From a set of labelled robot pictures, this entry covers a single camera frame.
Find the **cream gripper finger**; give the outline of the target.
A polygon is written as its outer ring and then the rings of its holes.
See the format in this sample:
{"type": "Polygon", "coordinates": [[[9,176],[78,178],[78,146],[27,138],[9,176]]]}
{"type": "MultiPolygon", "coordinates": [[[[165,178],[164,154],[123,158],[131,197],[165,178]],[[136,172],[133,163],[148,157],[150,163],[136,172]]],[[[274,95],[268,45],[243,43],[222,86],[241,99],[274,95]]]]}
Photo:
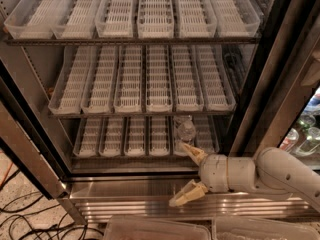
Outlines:
{"type": "Polygon", "coordinates": [[[187,143],[181,142],[180,147],[197,166],[208,157],[208,154],[204,150],[187,143]]]}
{"type": "Polygon", "coordinates": [[[202,182],[191,180],[169,200],[169,206],[182,206],[188,202],[204,197],[207,193],[208,188],[202,182]]]}

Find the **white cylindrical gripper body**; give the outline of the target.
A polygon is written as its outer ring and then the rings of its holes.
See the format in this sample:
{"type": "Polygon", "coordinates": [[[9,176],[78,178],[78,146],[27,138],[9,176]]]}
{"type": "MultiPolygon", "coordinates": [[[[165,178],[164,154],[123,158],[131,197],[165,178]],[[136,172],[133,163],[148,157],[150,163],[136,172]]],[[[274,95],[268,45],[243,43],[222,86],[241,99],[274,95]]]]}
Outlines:
{"type": "Polygon", "coordinates": [[[209,155],[200,163],[199,175],[213,193],[256,190],[256,166],[251,158],[209,155]]]}

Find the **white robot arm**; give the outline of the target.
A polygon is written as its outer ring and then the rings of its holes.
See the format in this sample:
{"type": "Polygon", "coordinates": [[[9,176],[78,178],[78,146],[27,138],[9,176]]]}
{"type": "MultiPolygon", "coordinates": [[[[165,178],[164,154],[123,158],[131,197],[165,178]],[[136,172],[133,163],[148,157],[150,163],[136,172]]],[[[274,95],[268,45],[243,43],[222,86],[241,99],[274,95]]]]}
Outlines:
{"type": "Polygon", "coordinates": [[[172,207],[198,200],[207,193],[246,192],[271,200],[297,195],[320,211],[320,175],[290,153],[274,147],[256,157],[209,155],[181,142],[180,148],[199,167],[199,181],[189,181],[169,201],[172,207]]]}

